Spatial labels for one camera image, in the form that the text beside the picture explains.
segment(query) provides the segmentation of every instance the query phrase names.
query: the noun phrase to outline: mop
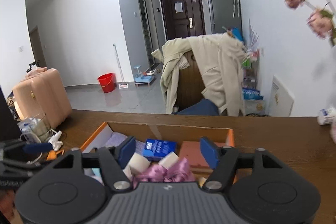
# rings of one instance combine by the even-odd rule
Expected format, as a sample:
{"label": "mop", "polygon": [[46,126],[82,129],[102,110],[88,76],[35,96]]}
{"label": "mop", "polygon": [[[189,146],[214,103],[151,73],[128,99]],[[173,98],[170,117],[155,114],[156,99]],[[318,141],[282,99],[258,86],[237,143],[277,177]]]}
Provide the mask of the mop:
{"label": "mop", "polygon": [[118,52],[117,52],[117,47],[116,47],[115,44],[113,44],[113,47],[114,47],[114,49],[115,49],[115,56],[116,56],[116,58],[117,58],[117,63],[118,63],[118,67],[119,67],[120,74],[121,74],[121,79],[122,79],[122,83],[119,84],[119,88],[120,88],[120,89],[128,89],[128,83],[125,83],[125,79],[124,79],[123,71],[121,70],[120,61],[119,61]]}

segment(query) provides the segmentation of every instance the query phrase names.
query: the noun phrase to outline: pink suitcase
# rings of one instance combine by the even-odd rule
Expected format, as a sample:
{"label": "pink suitcase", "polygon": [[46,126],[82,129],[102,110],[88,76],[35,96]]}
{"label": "pink suitcase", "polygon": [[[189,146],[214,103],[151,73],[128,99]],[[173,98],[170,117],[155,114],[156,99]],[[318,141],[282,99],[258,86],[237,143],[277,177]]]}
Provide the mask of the pink suitcase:
{"label": "pink suitcase", "polygon": [[13,93],[24,118],[45,113],[52,128],[59,126],[72,112],[56,69],[25,78],[13,88]]}

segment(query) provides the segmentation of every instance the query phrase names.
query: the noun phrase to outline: doorway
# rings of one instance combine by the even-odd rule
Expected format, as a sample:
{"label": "doorway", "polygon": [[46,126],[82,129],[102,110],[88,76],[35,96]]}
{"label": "doorway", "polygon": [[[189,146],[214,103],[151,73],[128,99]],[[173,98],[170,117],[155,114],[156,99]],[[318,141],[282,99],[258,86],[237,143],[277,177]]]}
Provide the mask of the doorway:
{"label": "doorway", "polygon": [[201,0],[161,0],[167,40],[205,34]]}
{"label": "doorway", "polygon": [[148,11],[148,8],[152,5],[152,3],[151,2],[147,3],[148,1],[149,0],[139,0],[139,6],[140,6],[140,17],[142,22],[143,36],[145,39],[147,58],[150,68],[154,68],[156,67],[156,64],[154,57],[152,57],[151,54],[154,51],[153,36],[151,32],[151,23],[150,23],[151,14]]}
{"label": "doorway", "polygon": [[47,67],[37,26],[29,32],[29,37],[36,63],[38,63],[40,67]]}

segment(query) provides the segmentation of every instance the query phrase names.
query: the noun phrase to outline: pink satin scrunchie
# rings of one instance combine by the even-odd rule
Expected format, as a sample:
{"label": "pink satin scrunchie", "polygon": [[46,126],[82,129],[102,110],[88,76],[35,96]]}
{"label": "pink satin scrunchie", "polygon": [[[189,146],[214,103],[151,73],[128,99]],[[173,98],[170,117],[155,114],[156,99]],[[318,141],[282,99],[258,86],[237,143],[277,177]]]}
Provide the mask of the pink satin scrunchie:
{"label": "pink satin scrunchie", "polygon": [[190,165],[186,158],[179,160],[169,169],[155,164],[145,172],[137,175],[133,180],[134,188],[139,182],[182,182],[195,181],[194,174],[190,171]]}

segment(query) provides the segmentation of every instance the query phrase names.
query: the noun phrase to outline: baseboard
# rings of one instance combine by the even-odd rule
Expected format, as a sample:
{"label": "baseboard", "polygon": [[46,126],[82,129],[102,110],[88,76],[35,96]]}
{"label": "baseboard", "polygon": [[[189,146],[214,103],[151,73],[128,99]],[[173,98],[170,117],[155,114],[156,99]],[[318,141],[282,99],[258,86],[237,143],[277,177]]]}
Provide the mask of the baseboard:
{"label": "baseboard", "polygon": [[[135,86],[135,82],[125,82],[130,86]],[[123,84],[123,82],[116,82],[115,86],[118,87],[119,84]],[[88,84],[88,85],[69,85],[65,86],[65,90],[77,90],[77,89],[89,89],[89,88],[95,88],[100,87],[99,84]]]}

